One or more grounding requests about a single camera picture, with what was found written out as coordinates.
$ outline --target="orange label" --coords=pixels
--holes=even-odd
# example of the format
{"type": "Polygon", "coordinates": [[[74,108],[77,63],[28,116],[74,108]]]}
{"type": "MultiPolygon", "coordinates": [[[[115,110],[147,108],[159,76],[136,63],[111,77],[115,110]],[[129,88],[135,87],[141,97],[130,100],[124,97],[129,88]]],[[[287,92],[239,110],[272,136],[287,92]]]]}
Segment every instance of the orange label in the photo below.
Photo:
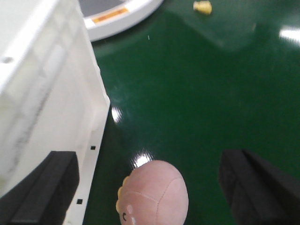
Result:
{"type": "Polygon", "coordinates": [[[96,17],[96,18],[92,19],[92,21],[93,21],[94,23],[99,23],[99,22],[101,22],[101,21],[103,21],[103,20],[107,20],[107,19],[112,18],[112,17],[114,17],[114,16],[116,16],[116,15],[120,15],[120,14],[123,14],[123,13],[126,13],[126,12],[129,12],[129,11],[128,11],[128,9],[126,9],[126,8],[124,7],[124,8],[118,9],[118,10],[116,10],[116,11],[112,11],[112,12],[110,12],[110,13],[108,13],[108,14],[101,15],[101,16],[99,16],[99,17],[96,17]]]}

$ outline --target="black marking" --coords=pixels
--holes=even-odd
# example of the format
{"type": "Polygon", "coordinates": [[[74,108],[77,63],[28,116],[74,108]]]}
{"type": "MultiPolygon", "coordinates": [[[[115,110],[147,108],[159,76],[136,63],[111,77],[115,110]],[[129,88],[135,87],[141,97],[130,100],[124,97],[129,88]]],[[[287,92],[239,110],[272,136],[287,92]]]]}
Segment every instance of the black marking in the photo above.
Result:
{"type": "Polygon", "coordinates": [[[127,221],[127,220],[125,219],[125,216],[126,216],[126,213],[123,212],[123,219],[124,219],[125,221],[127,221]]]}

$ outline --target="pink stuffed toy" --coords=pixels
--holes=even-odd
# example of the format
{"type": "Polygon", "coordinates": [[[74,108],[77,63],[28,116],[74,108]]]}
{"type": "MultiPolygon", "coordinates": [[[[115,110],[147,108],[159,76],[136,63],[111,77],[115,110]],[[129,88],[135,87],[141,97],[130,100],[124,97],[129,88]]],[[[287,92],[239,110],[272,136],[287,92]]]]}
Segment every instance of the pink stuffed toy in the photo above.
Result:
{"type": "Polygon", "coordinates": [[[118,190],[122,225],[183,225],[188,192],[180,172],[154,160],[134,169],[118,190]]]}

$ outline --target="white plastic crate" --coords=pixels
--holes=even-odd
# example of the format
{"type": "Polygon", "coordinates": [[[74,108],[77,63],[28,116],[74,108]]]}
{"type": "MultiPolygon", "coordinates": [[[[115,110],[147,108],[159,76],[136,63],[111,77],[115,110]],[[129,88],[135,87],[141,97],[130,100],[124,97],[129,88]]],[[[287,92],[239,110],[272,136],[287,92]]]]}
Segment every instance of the white plastic crate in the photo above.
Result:
{"type": "Polygon", "coordinates": [[[50,151],[76,151],[80,184],[65,224],[82,224],[110,102],[79,4],[0,5],[0,197],[50,151]]]}

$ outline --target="white round base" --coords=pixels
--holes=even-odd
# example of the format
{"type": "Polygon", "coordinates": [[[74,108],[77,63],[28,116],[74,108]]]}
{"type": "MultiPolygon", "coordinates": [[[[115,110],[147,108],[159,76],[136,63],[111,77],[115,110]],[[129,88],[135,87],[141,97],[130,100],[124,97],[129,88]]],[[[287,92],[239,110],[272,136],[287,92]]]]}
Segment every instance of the white round base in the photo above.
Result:
{"type": "Polygon", "coordinates": [[[136,25],[164,0],[128,0],[99,14],[84,17],[91,41],[101,40],[136,25]]]}

